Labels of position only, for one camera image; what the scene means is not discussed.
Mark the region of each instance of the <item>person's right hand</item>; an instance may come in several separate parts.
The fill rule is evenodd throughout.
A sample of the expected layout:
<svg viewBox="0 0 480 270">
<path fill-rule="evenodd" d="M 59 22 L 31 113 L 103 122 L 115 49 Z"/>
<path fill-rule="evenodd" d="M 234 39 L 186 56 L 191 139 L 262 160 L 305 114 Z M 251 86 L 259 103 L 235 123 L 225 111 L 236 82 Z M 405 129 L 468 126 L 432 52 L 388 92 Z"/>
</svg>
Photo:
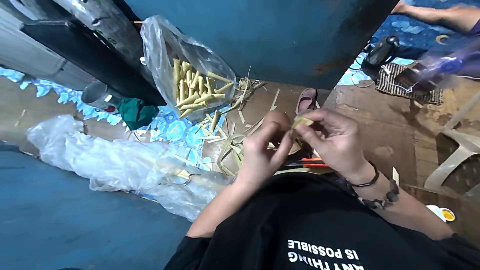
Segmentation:
<svg viewBox="0 0 480 270">
<path fill-rule="evenodd" d="M 372 166 L 363 156 L 355 120 L 327 109 L 316 109 L 302 116 L 313 120 L 314 124 L 302 124 L 295 130 L 318 152 L 326 165 L 354 184 L 362 184 L 370 177 Z"/>
</svg>

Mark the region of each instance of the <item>bracelet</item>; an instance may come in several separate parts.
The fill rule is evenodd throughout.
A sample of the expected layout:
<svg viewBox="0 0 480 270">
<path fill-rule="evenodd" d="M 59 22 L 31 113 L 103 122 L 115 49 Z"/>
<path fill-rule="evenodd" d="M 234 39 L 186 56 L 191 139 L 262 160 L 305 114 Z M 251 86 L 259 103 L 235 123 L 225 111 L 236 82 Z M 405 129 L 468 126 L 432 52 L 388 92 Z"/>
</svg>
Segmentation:
<svg viewBox="0 0 480 270">
<path fill-rule="evenodd" d="M 388 178 L 388 181 L 390 182 L 390 191 L 387 192 L 387 194 L 382 200 L 367 200 L 358 196 L 358 194 L 357 199 L 360 201 L 361 204 L 372 209 L 385 209 L 385 207 L 393 205 L 394 202 L 398 201 L 398 194 L 400 193 L 400 191 L 398 189 L 398 185 L 395 183 L 395 180 Z"/>
<path fill-rule="evenodd" d="M 350 186 L 351 190 L 353 190 L 353 187 L 370 186 L 370 185 L 373 185 L 377 182 L 377 180 L 380 176 L 380 173 L 378 172 L 377 167 L 373 163 L 371 163 L 370 161 L 369 161 L 369 163 L 375 169 L 375 177 L 370 182 L 365 183 L 365 184 L 352 184 L 352 183 L 347 181 L 347 184 Z M 360 201 L 361 204 L 363 204 L 363 205 L 365 205 L 369 208 L 372 208 L 372 209 L 377 209 L 377 208 L 385 209 L 385 207 L 388 207 L 388 206 L 392 205 L 394 202 L 398 201 L 398 194 L 400 193 L 400 191 L 398 189 L 398 185 L 396 184 L 395 180 L 390 179 L 388 177 L 387 177 L 387 179 L 390 182 L 390 191 L 387 192 L 387 194 L 385 195 L 385 197 L 382 200 L 378 200 L 378 199 L 367 200 L 367 199 L 364 199 L 364 198 L 360 197 L 355 192 L 355 190 L 353 190 L 353 192 L 355 193 L 355 195 L 357 196 L 357 199 Z"/>
<path fill-rule="evenodd" d="M 365 184 L 352 184 L 352 183 L 349 182 L 349 184 L 350 184 L 351 186 L 354 186 L 354 187 L 364 187 L 364 186 L 373 185 L 373 184 L 375 184 L 375 183 L 377 182 L 378 177 L 380 176 L 380 173 L 378 172 L 377 167 L 375 166 L 375 164 L 371 163 L 370 161 L 369 161 L 369 163 L 373 166 L 373 169 L 375 170 L 375 177 L 374 177 L 370 182 L 365 183 Z"/>
</svg>

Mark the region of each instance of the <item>white plastic chair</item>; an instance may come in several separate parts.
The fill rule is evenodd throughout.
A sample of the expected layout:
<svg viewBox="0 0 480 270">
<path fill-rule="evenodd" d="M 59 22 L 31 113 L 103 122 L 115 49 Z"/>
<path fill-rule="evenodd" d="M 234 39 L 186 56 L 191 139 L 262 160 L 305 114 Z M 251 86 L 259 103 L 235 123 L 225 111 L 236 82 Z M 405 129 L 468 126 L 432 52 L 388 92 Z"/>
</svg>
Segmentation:
<svg viewBox="0 0 480 270">
<path fill-rule="evenodd" d="M 425 188 L 441 192 L 442 184 L 456 167 L 469 157 L 475 154 L 480 154 L 480 137 L 460 133 L 454 129 L 458 122 L 460 122 L 479 101 L 480 91 L 472 96 L 468 103 L 458 110 L 452 119 L 445 124 L 442 133 L 454 139 L 459 146 L 450 157 L 448 157 L 432 174 L 430 174 L 423 185 Z"/>
</svg>

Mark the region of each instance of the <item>green cloth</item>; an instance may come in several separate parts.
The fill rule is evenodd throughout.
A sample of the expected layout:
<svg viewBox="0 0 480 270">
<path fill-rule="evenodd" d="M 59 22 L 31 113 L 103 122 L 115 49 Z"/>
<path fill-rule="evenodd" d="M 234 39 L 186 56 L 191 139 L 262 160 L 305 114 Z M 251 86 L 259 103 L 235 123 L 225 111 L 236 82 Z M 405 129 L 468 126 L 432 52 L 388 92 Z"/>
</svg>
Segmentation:
<svg viewBox="0 0 480 270">
<path fill-rule="evenodd" d="M 124 98 L 117 108 L 130 130 L 149 125 L 160 111 L 157 106 L 147 105 L 138 98 Z"/>
</svg>

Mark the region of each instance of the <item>pink slipper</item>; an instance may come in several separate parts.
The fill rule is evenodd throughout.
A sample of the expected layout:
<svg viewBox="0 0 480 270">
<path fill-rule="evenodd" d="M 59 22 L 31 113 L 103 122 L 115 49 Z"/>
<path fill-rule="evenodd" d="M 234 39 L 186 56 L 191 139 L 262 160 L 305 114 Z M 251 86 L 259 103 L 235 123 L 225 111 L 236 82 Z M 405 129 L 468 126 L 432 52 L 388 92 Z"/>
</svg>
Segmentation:
<svg viewBox="0 0 480 270">
<path fill-rule="evenodd" d="M 317 99 L 317 90 L 313 88 L 307 88 L 303 90 L 300 94 L 299 101 L 297 103 L 297 108 L 295 113 L 303 112 L 308 109 L 313 109 L 315 105 L 315 100 Z"/>
</svg>

